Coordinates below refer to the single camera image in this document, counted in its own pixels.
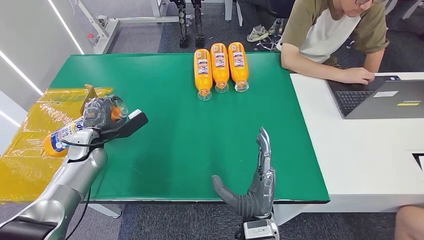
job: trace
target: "led light strip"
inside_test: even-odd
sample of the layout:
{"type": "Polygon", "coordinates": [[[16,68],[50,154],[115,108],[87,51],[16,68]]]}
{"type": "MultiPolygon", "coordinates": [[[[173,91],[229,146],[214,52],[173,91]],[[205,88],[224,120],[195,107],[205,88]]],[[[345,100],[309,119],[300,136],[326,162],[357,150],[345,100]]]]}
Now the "led light strip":
{"type": "Polygon", "coordinates": [[[59,18],[60,22],[63,24],[63,26],[65,27],[67,33],[69,34],[70,38],[72,39],[73,43],[75,43],[76,47],[78,48],[79,52],[84,55],[83,49],[81,48],[81,46],[78,44],[77,40],[75,39],[74,35],[72,34],[71,30],[69,29],[68,25],[66,25],[65,20],[63,19],[63,17],[61,16],[61,14],[59,13],[58,9],[56,8],[56,6],[53,4],[52,0],[48,0],[48,3],[51,5],[51,8],[53,9],[53,11],[56,13],[57,17],[59,18]]]}
{"type": "Polygon", "coordinates": [[[6,113],[0,111],[0,115],[3,116],[5,119],[9,120],[12,124],[14,124],[15,126],[17,126],[18,128],[21,127],[21,125],[19,123],[17,123],[15,120],[13,120],[11,117],[9,117],[8,115],[6,115],[6,113]]]}
{"type": "Polygon", "coordinates": [[[6,61],[7,64],[9,64],[13,70],[19,74],[34,90],[37,91],[38,94],[41,96],[43,95],[43,92],[25,75],[1,50],[0,50],[0,57],[6,61]]]}

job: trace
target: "glasses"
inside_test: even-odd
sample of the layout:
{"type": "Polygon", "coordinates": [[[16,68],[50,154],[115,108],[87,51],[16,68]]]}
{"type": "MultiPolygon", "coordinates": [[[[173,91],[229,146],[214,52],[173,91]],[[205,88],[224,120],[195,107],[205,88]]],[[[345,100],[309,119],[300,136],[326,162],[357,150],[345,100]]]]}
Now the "glasses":
{"type": "Polygon", "coordinates": [[[362,5],[368,3],[369,1],[372,1],[373,4],[382,4],[386,0],[356,0],[355,4],[362,5]]]}

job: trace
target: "robot leg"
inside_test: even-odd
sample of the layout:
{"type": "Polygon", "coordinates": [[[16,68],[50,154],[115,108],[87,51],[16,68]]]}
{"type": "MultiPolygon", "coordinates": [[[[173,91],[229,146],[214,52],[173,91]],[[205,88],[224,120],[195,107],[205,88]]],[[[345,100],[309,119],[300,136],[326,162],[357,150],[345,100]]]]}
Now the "robot leg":
{"type": "Polygon", "coordinates": [[[203,0],[191,0],[194,8],[194,19],[196,22],[196,48],[203,48],[205,46],[205,36],[202,32],[202,1],[203,0]]]}
{"type": "Polygon", "coordinates": [[[181,29],[181,38],[179,47],[185,49],[189,46],[189,36],[187,35],[186,26],[186,2],[184,0],[170,0],[175,3],[178,8],[179,28],[181,29]]]}

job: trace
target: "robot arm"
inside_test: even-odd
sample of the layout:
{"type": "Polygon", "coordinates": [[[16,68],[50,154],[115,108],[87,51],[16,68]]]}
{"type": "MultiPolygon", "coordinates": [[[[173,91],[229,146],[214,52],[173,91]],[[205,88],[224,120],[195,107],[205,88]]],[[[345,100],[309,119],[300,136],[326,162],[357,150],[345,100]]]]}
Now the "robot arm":
{"type": "Polygon", "coordinates": [[[274,202],[275,171],[271,167],[271,147],[263,127],[256,138],[259,145],[257,168],[246,195],[237,195],[223,184],[218,175],[212,176],[213,188],[221,199],[242,217],[268,217],[274,202]]]}
{"type": "MultiPolygon", "coordinates": [[[[189,47],[189,36],[187,35],[186,24],[186,2],[185,0],[170,0],[176,4],[178,8],[179,28],[181,29],[181,38],[179,40],[179,47],[182,49],[189,47]]],[[[204,0],[191,0],[194,8],[194,19],[196,23],[196,48],[205,47],[205,36],[202,31],[202,1],[204,0]]]]}
{"type": "MultiPolygon", "coordinates": [[[[95,98],[86,105],[85,125],[101,117],[109,117],[112,109],[103,104],[106,98],[95,98]]],[[[78,131],[71,139],[69,151],[62,165],[41,195],[20,213],[0,224],[0,239],[64,240],[68,225],[78,204],[84,200],[99,172],[108,162],[102,139],[126,138],[148,122],[140,110],[130,114],[129,120],[102,123],[78,131]]]]}
{"type": "Polygon", "coordinates": [[[276,174],[271,166],[270,138],[263,127],[259,130],[256,142],[259,146],[257,168],[246,195],[231,192],[218,175],[212,176],[213,188],[226,204],[243,217],[236,239],[279,240],[278,226],[272,213],[276,174]]]}

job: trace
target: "laptop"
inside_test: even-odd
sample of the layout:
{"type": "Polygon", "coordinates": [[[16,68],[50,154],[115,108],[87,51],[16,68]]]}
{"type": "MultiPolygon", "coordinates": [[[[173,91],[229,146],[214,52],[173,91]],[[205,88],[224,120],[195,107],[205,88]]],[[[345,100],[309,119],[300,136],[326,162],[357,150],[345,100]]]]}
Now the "laptop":
{"type": "Polygon", "coordinates": [[[376,76],[368,85],[327,84],[345,119],[424,118],[424,80],[376,76]]]}

